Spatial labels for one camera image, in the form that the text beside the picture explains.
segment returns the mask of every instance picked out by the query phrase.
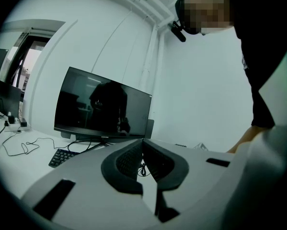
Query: black slot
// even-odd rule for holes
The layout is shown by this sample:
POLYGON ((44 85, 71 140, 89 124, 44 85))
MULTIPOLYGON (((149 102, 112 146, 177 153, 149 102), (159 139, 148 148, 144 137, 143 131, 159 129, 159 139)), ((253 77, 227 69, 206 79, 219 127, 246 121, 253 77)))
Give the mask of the black slot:
POLYGON ((75 185, 74 182, 61 180, 41 201, 34 207, 34 211, 44 218, 51 220, 59 209, 69 192, 75 185))
POLYGON ((155 208, 155 216, 158 217, 158 219, 161 222, 166 222, 174 217, 178 216, 179 212, 175 210, 174 208, 167 207, 167 203, 162 195, 162 191, 157 191, 157 200, 156 200, 156 208, 155 208))
POLYGON ((215 165, 219 165, 222 167, 228 167, 230 164, 230 162, 228 162, 228 161, 219 160, 219 159, 207 159, 206 162, 207 163, 213 163, 215 165))

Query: black keyboard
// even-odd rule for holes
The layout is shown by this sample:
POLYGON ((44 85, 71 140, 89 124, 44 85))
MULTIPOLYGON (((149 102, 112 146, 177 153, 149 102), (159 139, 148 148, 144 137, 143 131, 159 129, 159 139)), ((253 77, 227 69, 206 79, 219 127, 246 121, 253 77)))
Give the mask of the black keyboard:
POLYGON ((48 166, 56 168, 57 166, 61 165, 63 162, 67 161, 68 159, 73 158, 77 154, 79 154, 79 152, 65 151, 65 150, 58 149, 55 155, 52 157, 48 166))

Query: vr headset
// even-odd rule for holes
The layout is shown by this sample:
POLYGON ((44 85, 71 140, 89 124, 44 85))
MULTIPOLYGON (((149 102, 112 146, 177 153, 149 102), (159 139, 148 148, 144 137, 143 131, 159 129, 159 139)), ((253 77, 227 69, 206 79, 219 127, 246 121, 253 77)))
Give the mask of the vr headset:
POLYGON ((177 38, 181 41, 181 42, 185 42, 186 38, 185 36, 181 33, 182 30, 184 30, 185 32, 191 34, 191 35, 195 35, 198 34, 200 32, 200 28, 190 28, 190 27, 186 27, 185 23, 184 23, 184 18, 185 18, 185 9, 184 9, 184 3, 185 0, 177 0, 177 2, 175 3, 175 10, 177 13, 177 17, 178 20, 180 21, 181 25, 178 25, 176 21, 173 21, 172 24, 169 24, 169 26, 171 27, 171 31, 174 33, 175 36, 177 36, 177 38))

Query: white wall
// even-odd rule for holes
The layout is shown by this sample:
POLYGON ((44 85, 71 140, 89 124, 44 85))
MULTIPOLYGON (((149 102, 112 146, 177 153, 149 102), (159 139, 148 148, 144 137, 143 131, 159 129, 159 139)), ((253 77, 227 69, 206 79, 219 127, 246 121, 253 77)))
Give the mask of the white wall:
POLYGON ((24 117, 53 130, 59 91, 69 67, 138 88, 152 26, 109 0, 23 0, 7 19, 66 22, 45 46, 28 81, 24 117))
POLYGON ((156 38, 156 43, 154 47, 154 52, 152 55, 151 67, 149 69, 149 79, 147 84, 147 93, 152 94, 154 90, 155 75, 157 69, 157 59, 158 59, 158 48, 159 48, 159 37, 156 38))
POLYGON ((153 138, 225 152, 253 118, 241 42, 233 28, 186 37, 185 43, 171 32, 165 37, 153 138))

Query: window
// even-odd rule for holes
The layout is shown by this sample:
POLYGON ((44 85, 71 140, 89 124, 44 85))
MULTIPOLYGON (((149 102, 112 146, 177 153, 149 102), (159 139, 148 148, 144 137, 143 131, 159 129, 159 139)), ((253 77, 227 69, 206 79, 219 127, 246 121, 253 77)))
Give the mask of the window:
POLYGON ((45 37, 27 36, 18 49, 14 47, 16 52, 13 54, 5 82, 22 90, 21 101, 24 99, 34 65, 48 41, 49 38, 45 37))

